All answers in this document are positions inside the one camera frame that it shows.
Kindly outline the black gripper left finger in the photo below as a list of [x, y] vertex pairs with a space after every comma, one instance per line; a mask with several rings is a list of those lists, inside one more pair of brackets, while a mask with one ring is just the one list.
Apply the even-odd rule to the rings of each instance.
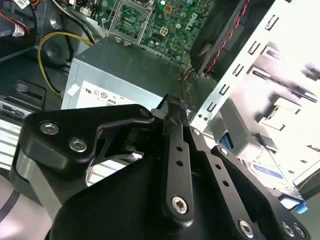
[[185, 105], [166, 95], [138, 104], [33, 113], [24, 119], [12, 170], [55, 220], [76, 194], [143, 160], [160, 161], [164, 213], [191, 225], [184, 201]]

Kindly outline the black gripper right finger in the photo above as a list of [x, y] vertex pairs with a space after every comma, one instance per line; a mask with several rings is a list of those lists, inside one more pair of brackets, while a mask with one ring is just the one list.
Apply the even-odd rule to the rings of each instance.
[[209, 148], [183, 120], [186, 240], [309, 240], [308, 230], [221, 145]]

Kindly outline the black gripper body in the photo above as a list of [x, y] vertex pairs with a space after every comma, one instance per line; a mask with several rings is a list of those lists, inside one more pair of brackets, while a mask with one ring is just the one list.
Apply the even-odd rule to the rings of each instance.
[[204, 153], [191, 156], [194, 219], [182, 227], [165, 214], [161, 163], [143, 160], [77, 193], [60, 209], [52, 240], [234, 240], [237, 229], [217, 183], [205, 172]]

